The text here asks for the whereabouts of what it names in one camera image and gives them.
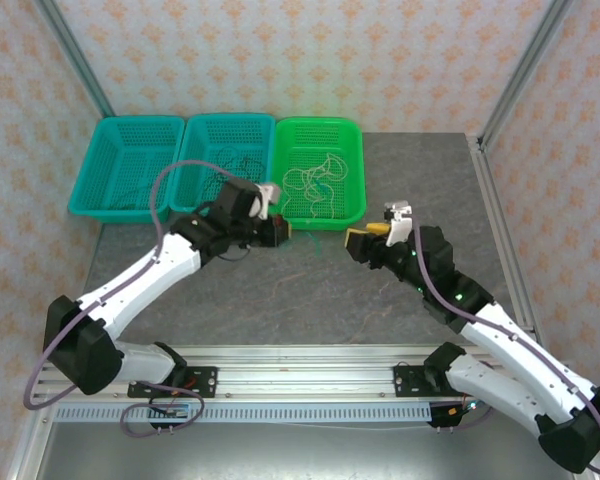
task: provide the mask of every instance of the teal basket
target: teal basket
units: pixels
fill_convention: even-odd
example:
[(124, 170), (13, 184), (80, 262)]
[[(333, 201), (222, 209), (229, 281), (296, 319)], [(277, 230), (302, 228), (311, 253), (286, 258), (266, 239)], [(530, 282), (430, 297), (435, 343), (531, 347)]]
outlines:
[[(149, 223), (149, 195), (160, 172), (180, 151), (179, 117), (110, 117), (98, 123), (69, 200), (75, 215), (104, 223)], [(172, 175), (162, 180), (156, 200), (161, 222), (169, 216)]]
[(344, 118), (282, 120), (272, 181), (282, 189), (273, 211), (293, 228), (346, 229), (367, 209), (360, 128)]
[[(204, 160), (254, 183), (269, 181), (275, 119), (260, 113), (196, 115), (187, 122), (179, 160)], [(174, 173), (171, 209), (189, 213), (213, 201), (226, 177), (208, 167), (181, 167)]]

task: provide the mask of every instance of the cable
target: cable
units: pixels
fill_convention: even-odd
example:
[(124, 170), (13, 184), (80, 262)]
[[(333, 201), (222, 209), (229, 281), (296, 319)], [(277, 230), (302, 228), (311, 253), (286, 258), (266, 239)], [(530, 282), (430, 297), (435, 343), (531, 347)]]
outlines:
[(218, 255), (218, 258), (220, 260), (224, 260), (225, 262), (240, 262), (240, 261), (244, 260), (245, 258), (247, 258), (249, 256), (249, 254), (251, 253), (251, 249), (249, 247), (247, 247), (246, 250), (247, 251), (241, 257), (229, 258), (229, 257), (225, 257), (224, 255)]
[(400, 427), (387, 427), (387, 428), (375, 428), (375, 427), (348, 427), (345, 425), (321, 425), (315, 423), (286, 423), (286, 422), (262, 422), (263, 425), (282, 425), (286, 427), (307, 427), (307, 428), (326, 428), (329, 430), (353, 430), (357, 432), (402, 432), (404, 430), (419, 430), (427, 429), (431, 430), (429, 425), (413, 425), (413, 426), (400, 426)]
[(482, 423), (484, 423), (491, 415), (494, 414), (494, 412), (495, 412), (495, 410), (492, 407), (488, 407), (487, 411), (484, 412), (484, 415), (473, 420), (472, 422), (461, 424), (461, 425), (458, 425), (457, 427), (438, 428), (437, 430), (438, 431), (448, 431), (449, 433), (453, 433), (453, 432), (467, 430), (469, 428), (477, 427), (478, 425), (481, 425)]
[[(596, 407), (578, 389), (578, 387), (569, 379), (569, 377), (567, 377), (562, 371), (560, 371), (559, 368), (557, 368), (553, 363), (551, 363), (551, 361), (549, 361), (549, 359), (547, 359), (542, 354), (542, 352), (538, 351), (530, 342), (515, 335), (513, 332), (511, 332), (510, 330), (508, 330), (507, 328), (505, 328), (501, 325), (495, 324), (484, 318), (480, 318), (469, 312), (465, 312), (464, 310), (460, 310), (459, 308), (457, 308), (456, 306), (450, 304), (449, 302), (447, 302), (445, 300), (445, 298), (440, 294), (440, 292), (438, 292), (438, 290), (436, 290), (436, 287), (433, 284), (433, 281), (431, 281), (431, 277), (429, 277), (429, 272), (427, 272), (427, 267), (424, 264), (424, 255), (423, 255), (423, 251), (422, 251), (422, 238), (420, 236), (420, 222), (413, 215), (410, 215), (410, 218), (412, 221), (413, 231), (414, 231), (415, 240), (416, 240), (416, 257), (418, 259), (418, 267), (420, 268), (420, 273), (422, 274), (422, 278), (424, 279), (424, 282), (426, 283), (427, 288), (433, 294), (433, 296), (436, 298), (436, 300), (440, 303), (440, 305), (445, 307), (450, 312), (455, 313), (456, 315), (459, 315), (460, 317), (467, 319), (470, 323), (478, 323), (478, 324), (484, 325), (486, 327), (492, 328), (494, 330), (497, 330), (497, 331), (503, 333), (504, 335), (506, 335), (511, 341), (516, 341), (520, 345), (522, 345), (525, 349), (527, 349), (529, 352), (531, 352), (538, 360), (540, 360), (549, 370), (551, 370), (551, 372), (554, 375), (556, 375), (571, 391), (575, 392), (575, 395), (578, 397), (578, 399), (580, 399), (582, 401), (582, 403), (585, 404), (585, 406), (587, 407), (589, 412), (591, 412), (591, 415), (593, 416), (594, 420), (598, 424), (598, 428), (600, 428), (600, 413), (598, 412)], [(589, 465), (588, 468), (592, 472), (600, 475), (600, 469), (598, 467)]]
[[(339, 167), (340, 173), (334, 173), (331, 171), (332, 161)], [(294, 184), (290, 183), (289, 176), (294, 172), (300, 173), (302, 186), (295, 186)], [(347, 166), (346, 162), (341, 157), (331, 152), (327, 153), (327, 158), (321, 165), (311, 167), (306, 170), (301, 168), (291, 168), (287, 170), (287, 173), (285, 173), (284, 177), (282, 177), (282, 189), (287, 195), (287, 201), (280, 209), (280, 212), (284, 215), (287, 206), (291, 202), (291, 194), (289, 193), (289, 190), (295, 190), (300, 192), (304, 191), (305, 200), (311, 202), (309, 212), (311, 215), (313, 215), (313, 218), (318, 216), (318, 213), (314, 212), (313, 210), (314, 206), (316, 203), (320, 203), (324, 200), (329, 201), (331, 218), (335, 218), (336, 213), (335, 207), (333, 206), (335, 191), (331, 185), (324, 183), (324, 181), (321, 181), (321, 179), (332, 182), (341, 182), (347, 178), (347, 175), (349, 175), (349, 167)]]
[[(228, 160), (225, 160), (221, 164), (220, 162), (222, 161), (222, 159), (220, 157), (223, 156), (222, 154), (225, 150), (233, 150), (233, 155), (231, 155), (231, 157), (229, 157)], [(214, 163), (216, 165), (219, 165), (220, 168), (223, 168), (225, 170), (231, 170), (234, 176), (236, 177), (246, 178), (247, 180), (254, 183), (261, 181), (262, 175), (265, 171), (265, 167), (262, 164), (262, 162), (258, 162), (257, 160), (254, 160), (253, 158), (250, 158), (248, 155), (245, 154), (245, 156), (242, 158), (242, 162), (239, 162), (237, 165), (234, 165), (234, 161), (238, 160), (239, 156), (240, 150), (231, 145), (225, 145), (216, 152)], [(251, 175), (249, 173), (250, 166), (255, 166), (258, 169), (258, 171), (254, 175)], [(213, 193), (214, 190), (219, 191), (222, 188), (223, 183), (223, 178), (218, 173), (213, 173), (207, 176), (207, 178), (203, 182), (202, 193), (200, 195), (200, 198), (204, 200), (210, 193)]]
[(120, 283), (115, 288), (112, 288), (109, 292), (104, 294), (100, 299), (96, 300), (91, 305), (87, 306), (84, 310), (82, 310), (80, 313), (78, 313), (78, 315), (76, 315), (69, 323), (67, 323), (67, 325), (65, 325), (65, 327), (62, 330), (60, 330), (60, 333), (58, 333), (58, 335), (56, 335), (56, 337), (51, 341), (51, 343), (49, 343), (49, 345), (47, 346), (47, 348), (44, 349), (44, 352), (42, 353), (42, 355), (36, 362), (35, 366), (33, 367), (33, 371), (31, 372), (31, 375), (29, 376), (29, 379), (27, 380), (27, 385), (25, 386), (23, 400), (22, 400), (22, 403), (24, 404), (26, 409), (40, 410), (42, 408), (48, 407), (49, 405), (56, 403), (58, 400), (63, 399), (69, 393), (73, 392), (77, 388), (76, 385), (72, 385), (72, 386), (68, 387), (66, 390), (55, 395), (54, 397), (47, 399), (41, 403), (33, 403), (32, 399), (31, 399), (31, 395), (33, 393), (33, 388), (38, 381), (38, 377), (40, 376), (40, 372), (42, 372), (42, 369), (44, 368), (45, 362), (49, 359), (49, 356), (51, 355), (51, 353), (58, 347), (60, 342), (62, 342), (62, 340), (65, 339), (65, 337), (69, 334), (69, 332), (78, 323), (80, 323), (82, 321), (82, 319), (84, 319), (87, 315), (89, 315), (89, 313), (91, 313), (94, 309), (98, 308), (100, 305), (104, 304), (111, 297), (113, 297), (114, 295), (117, 295), (122, 290), (127, 288), (129, 285), (134, 283), (136, 280), (141, 278), (145, 273), (147, 273), (149, 271), (149, 269), (153, 266), (153, 264), (160, 257), (160, 253), (162, 252), (163, 237), (164, 237), (164, 230), (162, 229), (162, 224), (160, 223), (160, 219), (158, 218), (158, 212), (156, 211), (156, 199), (158, 197), (158, 192), (160, 190), (160, 183), (162, 182), (164, 177), (169, 174), (169, 172), (171, 172), (172, 170), (175, 170), (176, 168), (184, 167), (186, 165), (202, 165), (202, 166), (211, 168), (213, 170), (216, 170), (217, 172), (220, 172), (229, 178), (235, 177), (235, 175), (218, 167), (217, 165), (214, 165), (209, 162), (205, 162), (203, 160), (182, 160), (180, 162), (176, 162), (171, 165), (168, 165), (160, 172), (160, 174), (156, 178), (155, 182), (153, 183), (153, 187), (151, 188), (151, 194), (149, 197), (149, 210), (151, 212), (151, 220), (153, 221), (153, 224), (156, 227), (156, 235), (158, 237), (153, 257), (151, 257), (151, 259), (140, 270), (138, 270), (135, 274), (133, 274), (127, 280)]
[[(173, 432), (175, 432), (177, 430), (182, 430), (183, 428), (188, 427), (193, 422), (195, 422), (198, 418), (200, 418), (200, 416), (202, 415), (202, 412), (204, 412), (204, 399), (199, 394), (197, 394), (196, 392), (194, 392), (192, 390), (187, 390), (186, 388), (167, 387), (165, 385), (158, 385), (158, 384), (149, 383), (149, 382), (138, 382), (138, 383), (145, 385), (147, 387), (154, 388), (156, 390), (162, 390), (165, 392), (180, 393), (182, 395), (187, 395), (189, 397), (195, 398), (196, 400), (198, 400), (200, 402), (200, 409), (189, 420), (187, 420), (186, 422), (183, 422), (180, 425), (177, 425), (175, 427), (174, 426), (169, 427), (169, 432), (171, 434), (173, 434)], [(152, 408), (152, 407), (168, 408), (169, 406), (171, 406), (172, 403), (173, 402), (171, 402), (171, 403), (134, 403), (133, 405), (129, 405), (127, 408), (125, 408), (122, 411), (122, 415), (120, 415), (120, 428), (122, 429), (122, 431), (124, 432), (125, 435), (132, 437), (132, 438), (147, 438), (147, 437), (153, 437), (154, 435), (160, 435), (162, 433), (161, 428), (158, 428), (157, 430), (144, 432), (144, 433), (134, 432), (129, 428), (129, 424), (127, 422), (125, 422), (124, 420), (127, 417), (127, 415), (129, 414), (129, 412), (136, 408)]]
[(202, 212), (202, 210), (206, 210), (207, 208), (211, 208), (211, 206), (213, 205), (213, 202), (202, 202), (200, 205), (198, 205), (193, 212), (191, 212), (191, 215), (195, 215), (197, 213)]

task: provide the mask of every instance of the gray table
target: gray table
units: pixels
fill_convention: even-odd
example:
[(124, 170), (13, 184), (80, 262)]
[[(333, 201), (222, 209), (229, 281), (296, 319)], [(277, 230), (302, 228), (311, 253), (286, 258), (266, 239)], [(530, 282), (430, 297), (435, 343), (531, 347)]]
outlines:
[(520, 425), (496, 414), (437, 435), (386, 424), (199, 424), (173, 437), (125, 437), (116, 424), (61, 424), (38, 480), (568, 480)]
[[(367, 214), (408, 200), (439, 225), (460, 270), (513, 313), (496, 246), (462, 134), (366, 134)], [(279, 249), (237, 263), (214, 260), (143, 311), (122, 339), (173, 345), (431, 344), (457, 338), (420, 296), (386, 270), (369, 271), (343, 248), (342, 232), (295, 232)], [(155, 244), (150, 225), (107, 225), (87, 282), (108, 282)]]

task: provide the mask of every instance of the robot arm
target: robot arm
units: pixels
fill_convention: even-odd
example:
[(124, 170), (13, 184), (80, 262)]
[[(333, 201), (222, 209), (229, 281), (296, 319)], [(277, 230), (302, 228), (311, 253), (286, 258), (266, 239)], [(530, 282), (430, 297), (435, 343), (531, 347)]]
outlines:
[[(162, 238), (161, 248), (152, 249), (109, 283), (75, 302), (66, 296), (56, 299), (47, 314), (45, 348), (83, 309), (96, 306), (60, 342), (49, 360), (87, 395), (113, 381), (180, 387), (186, 362), (175, 351), (161, 343), (133, 345), (118, 341), (118, 337), (174, 283), (193, 275), (231, 245), (276, 247), (287, 240), (289, 224), (279, 215), (268, 214), (269, 205), (277, 203), (278, 197), (275, 185), (232, 178), (205, 215), (194, 213), (176, 221)], [(114, 290), (118, 293), (108, 298)]]
[[(407, 202), (386, 204), (385, 223), (348, 232), (349, 254), (372, 269), (386, 267), (400, 281), (413, 285), (434, 318), (490, 352), (513, 377), (445, 343), (424, 362), (427, 378), (484, 400), (538, 437), (541, 447), (562, 467), (582, 472), (600, 451), (600, 427), (585, 404), (600, 414), (600, 386), (551, 356), (482, 286), (457, 271), (453, 247), (439, 227), (420, 228), (423, 258), (419, 259), (411, 214)], [(428, 272), (429, 284), (419, 261)]]

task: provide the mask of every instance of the patterned wall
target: patterned wall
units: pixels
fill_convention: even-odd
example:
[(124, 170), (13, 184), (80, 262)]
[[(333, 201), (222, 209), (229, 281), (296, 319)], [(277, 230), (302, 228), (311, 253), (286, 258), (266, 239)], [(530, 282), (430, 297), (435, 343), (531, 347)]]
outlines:
[(119, 115), (265, 111), (475, 135), (550, 1), (58, 3)]
[(600, 0), (574, 3), (489, 160), (550, 349), (600, 381)]
[(0, 0), (0, 480), (46, 306), (84, 285), (98, 227), (67, 201), (99, 115), (31, 0)]

